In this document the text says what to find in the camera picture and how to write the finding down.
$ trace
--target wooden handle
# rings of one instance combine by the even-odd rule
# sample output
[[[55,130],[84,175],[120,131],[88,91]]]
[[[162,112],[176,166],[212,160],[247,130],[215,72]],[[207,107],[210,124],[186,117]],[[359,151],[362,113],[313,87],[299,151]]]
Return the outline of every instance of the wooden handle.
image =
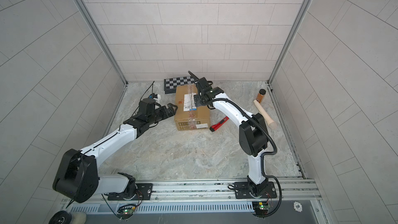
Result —
[[[259,113],[264,117],[267,125],[275,130],[277,127],[277,123],[268,115],[268,113],[264,110],[264,108],[260,105],[260,103],[256,100],[253,101],[254,105],[257,107]]]

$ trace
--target gray tile wall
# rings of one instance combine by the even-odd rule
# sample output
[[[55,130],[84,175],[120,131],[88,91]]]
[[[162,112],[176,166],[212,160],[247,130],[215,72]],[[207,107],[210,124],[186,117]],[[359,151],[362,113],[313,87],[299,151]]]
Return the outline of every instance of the gray tile wall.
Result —
[[[303,0],[83,1],[126,78],[152,81],[268,80]]]
[[[272,87],[334,223],[398,221],[398,0],[312,0]]]
[[[48,223],[62,155],[103,135],[123,83],[72,0],[0,6],[0,222]]]

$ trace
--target white sticker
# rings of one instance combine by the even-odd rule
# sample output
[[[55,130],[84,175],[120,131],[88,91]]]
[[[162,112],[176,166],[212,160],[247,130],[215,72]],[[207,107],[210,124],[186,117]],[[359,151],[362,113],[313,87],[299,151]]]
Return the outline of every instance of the white sticker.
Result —
[[[193,99],[193,96],[195,94],[196,93],[184,94],[184,112],[191,111],[191,110],[196,110],[195,100]]]
[[[196,125],[196,129],[207,128],[207,127],[209,127],[209,126],[207,125],[207,123],[204,123],[204,124],[197,124],[197,125]]]

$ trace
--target ventilation grille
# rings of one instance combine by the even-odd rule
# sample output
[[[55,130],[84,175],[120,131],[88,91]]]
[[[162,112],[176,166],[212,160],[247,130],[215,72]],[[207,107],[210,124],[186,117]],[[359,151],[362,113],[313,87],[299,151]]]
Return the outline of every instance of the ventilation grille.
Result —
[[[126,203],[110,204],[113,211]],[[85,212],[86,214],[111,214],[111,210],[104,203],[72,204],[70,212]],[[198,212],[254,212],[251,202],[164,202],[142,203],[135,211],[136,214],[154,213],[198,213]]]

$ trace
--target cardboard box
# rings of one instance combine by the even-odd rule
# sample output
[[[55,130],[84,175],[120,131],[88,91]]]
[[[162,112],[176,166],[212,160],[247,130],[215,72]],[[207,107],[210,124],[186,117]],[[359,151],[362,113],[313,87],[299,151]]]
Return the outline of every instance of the cardboard box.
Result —
[[[178,86],[176,89],[176,106],[178,106],[174,122],[177,130],[195,130],[210,128],[210,110],[206,106],[197,107],[196,110],[184,111],[184,99],[189,99],[189,87],[192,93],[197,94],[194,84]]]

